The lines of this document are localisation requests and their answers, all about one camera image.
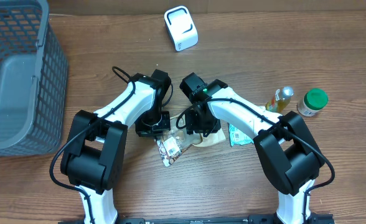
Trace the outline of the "brown snack packet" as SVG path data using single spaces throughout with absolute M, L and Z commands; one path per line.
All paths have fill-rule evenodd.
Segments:
M 176 120 L 178 115 L 170 119 L 171 129 L 164 131 L 155 142 L 161 155 L 162 163 L 171 166 L 188 148 L 210 147 L 226 140 L 224 132 L 219 129 L 216 133 L 209 134 L 206 138 L 202 133 L 187 134 L 186 128 L 178 129 Z

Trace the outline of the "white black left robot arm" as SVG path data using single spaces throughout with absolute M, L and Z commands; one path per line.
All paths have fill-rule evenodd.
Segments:
M 161 70 L 137 73 L 110 104 L 94 112 L 80 110 L 66 144 L 55 155 L 68 189 L 79 192 L 85 216 L 81 223 L 116 223 L 113 187 L 122 170 L 128 129 L 140 137 L 157 138 L 171 128 L 163 99 L 172 91 L 171 78 Z

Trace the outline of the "green lid white jar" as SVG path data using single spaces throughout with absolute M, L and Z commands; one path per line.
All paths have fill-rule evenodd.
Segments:
M 328 104 L 328 101 L 328 95 L 324 90 L 313 88 L 298 101 L 297 109 L 303 116 L 314 116 Z

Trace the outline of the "teal tissue pack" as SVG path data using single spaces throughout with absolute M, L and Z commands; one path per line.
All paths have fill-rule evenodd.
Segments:
M 253 140 L 232 124 L 228 125 L 229 140 L 231 147 L 253 144 Z

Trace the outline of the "clear yellow liquid bottle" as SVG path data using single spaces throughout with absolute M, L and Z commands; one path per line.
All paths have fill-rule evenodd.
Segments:
M 288 106 L 293 95 L 294 90 L 291 86 L 277 89 L 274 97 L 265 105 L 266 110 L 274 113 L 282 112 Z

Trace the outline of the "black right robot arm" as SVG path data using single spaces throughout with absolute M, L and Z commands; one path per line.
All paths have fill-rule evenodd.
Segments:
M 191 106 L 181 115 L 187 134 L 216 133 L 226 121 L 253 140 L 265 176 L 278 191 L 275 223 L 316 223 L 309 198 L 325 160 L 300 115 L 267 111 L 221 80 L 207 84 L 195 73 L 179 86 Z

